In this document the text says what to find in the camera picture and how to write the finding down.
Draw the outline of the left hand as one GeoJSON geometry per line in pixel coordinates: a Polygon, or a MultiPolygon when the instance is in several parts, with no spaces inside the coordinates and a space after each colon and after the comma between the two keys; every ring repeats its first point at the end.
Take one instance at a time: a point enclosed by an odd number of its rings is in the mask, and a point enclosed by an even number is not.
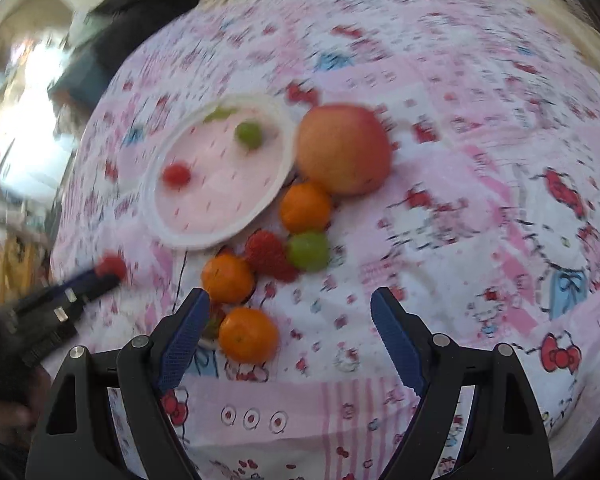
{"type": "Polygon", "coordinates": [[[0,443],[14,448],[30,448],[35,426],[38,424],[52,378],[43,367],[33,373],[26,404],[9,403],[0,400],[0,443]]]}

